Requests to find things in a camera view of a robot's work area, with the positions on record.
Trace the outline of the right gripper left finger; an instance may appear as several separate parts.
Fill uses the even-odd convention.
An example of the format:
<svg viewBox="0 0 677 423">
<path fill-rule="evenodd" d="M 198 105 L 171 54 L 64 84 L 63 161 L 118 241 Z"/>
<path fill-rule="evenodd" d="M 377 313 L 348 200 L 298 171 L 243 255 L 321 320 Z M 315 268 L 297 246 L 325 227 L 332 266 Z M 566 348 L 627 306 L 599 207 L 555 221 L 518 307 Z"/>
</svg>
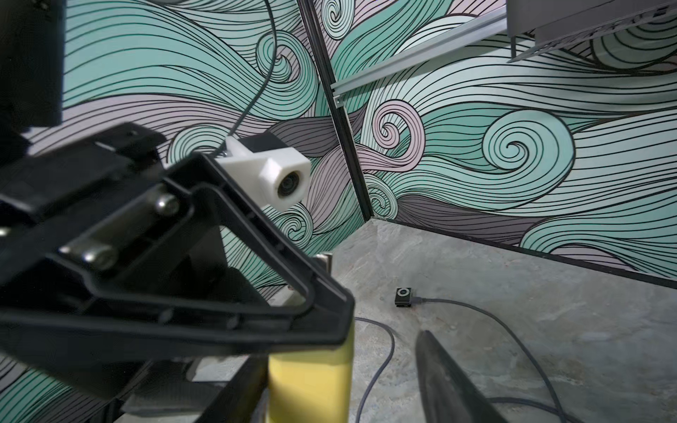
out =
<svg viewBox="0 0 677 423">
<path fill-rule="evenodd" d="M 268 385 L 268 357 L 250 356 L 195 423 L 247 423 Z"/>
</svg>

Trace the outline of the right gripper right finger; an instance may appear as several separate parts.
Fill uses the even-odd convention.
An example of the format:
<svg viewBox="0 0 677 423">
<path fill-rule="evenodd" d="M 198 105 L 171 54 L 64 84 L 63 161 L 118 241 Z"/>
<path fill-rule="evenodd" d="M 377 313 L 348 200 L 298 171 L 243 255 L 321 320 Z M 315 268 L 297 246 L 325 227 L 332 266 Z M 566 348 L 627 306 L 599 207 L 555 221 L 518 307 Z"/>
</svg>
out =
<svg viewBox="0 0 677 423">
<path fill-rule="evenodd" d="M 421 403 L 428 422 L 504 422 L 502 415 L 471 382 L 430 331 L 415 343 Z"/>
</svg>

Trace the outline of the small black square device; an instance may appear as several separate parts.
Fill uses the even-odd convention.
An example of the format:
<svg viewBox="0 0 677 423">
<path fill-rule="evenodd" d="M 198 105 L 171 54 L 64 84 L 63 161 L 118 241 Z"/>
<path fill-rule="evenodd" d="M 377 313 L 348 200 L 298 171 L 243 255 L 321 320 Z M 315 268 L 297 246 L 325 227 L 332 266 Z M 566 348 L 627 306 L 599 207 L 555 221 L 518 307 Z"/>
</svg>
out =
<svg viewBox="0 0 677 423">
<path fill-rule="evenodd" d="M 394 304 L 396 308 L 410 308 L 413 304 L 413 291 L 410 287 L 396 289 Z"/>
</svg>

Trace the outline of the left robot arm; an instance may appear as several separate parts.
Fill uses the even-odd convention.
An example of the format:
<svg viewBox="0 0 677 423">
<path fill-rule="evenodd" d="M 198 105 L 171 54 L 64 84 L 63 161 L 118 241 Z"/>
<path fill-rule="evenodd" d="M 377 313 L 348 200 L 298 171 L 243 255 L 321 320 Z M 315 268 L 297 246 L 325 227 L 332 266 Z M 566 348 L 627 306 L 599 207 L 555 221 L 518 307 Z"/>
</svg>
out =
<svg viewBox="0 0 677 423">
<path fill-rule="evenodd" d="M 265 132 L 163 167 L 121 123 L 55 151 L 65 3 L 1 4 L 1 349 L 103 398 L 148 361 L 328 349 L 354 298 L 264 215 L 299 203 L 310 162 Z"/>
</svg>

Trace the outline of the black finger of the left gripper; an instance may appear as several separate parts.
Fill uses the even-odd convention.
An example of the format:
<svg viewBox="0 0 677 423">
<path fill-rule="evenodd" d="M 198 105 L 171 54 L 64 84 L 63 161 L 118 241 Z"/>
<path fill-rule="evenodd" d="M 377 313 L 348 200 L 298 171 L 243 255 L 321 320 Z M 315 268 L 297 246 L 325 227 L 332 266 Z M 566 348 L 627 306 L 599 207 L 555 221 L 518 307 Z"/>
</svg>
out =
<svg viewBox="0 0 677 423">
<path fill-rule="evenodd" d="M 148 361 L 341 345 L 354 298 L 216 162 L 123 123 L 1 153 L 1 350 L 104 398 Z"/>
</svg>

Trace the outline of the yellow charger cube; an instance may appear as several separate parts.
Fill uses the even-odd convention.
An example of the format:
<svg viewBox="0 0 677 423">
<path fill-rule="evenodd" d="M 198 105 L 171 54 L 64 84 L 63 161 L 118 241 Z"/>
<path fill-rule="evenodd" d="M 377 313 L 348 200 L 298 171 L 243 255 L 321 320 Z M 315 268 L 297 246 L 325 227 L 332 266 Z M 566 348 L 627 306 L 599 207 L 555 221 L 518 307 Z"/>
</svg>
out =
<svg viewBox="0 0 677 423">
<path fill-rule="evenodd" d="M 337 349 L 271 355 L 266 421 L 347 423 L 353 364 L 354 326 Z"/>
</svg>

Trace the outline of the black wall shelf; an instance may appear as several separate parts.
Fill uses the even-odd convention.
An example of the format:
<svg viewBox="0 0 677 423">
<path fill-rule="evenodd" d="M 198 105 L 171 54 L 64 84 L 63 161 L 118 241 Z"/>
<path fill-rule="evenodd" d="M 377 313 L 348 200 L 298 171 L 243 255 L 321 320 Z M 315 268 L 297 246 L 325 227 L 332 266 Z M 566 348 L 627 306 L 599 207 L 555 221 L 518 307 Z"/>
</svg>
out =
<svg viewBox="0 0 677 423">
<path fill-rule="evenodd" d="M 675 1 L 508 1 L 511 60 L 643 25 L 676 14 Z"/>
</svg>

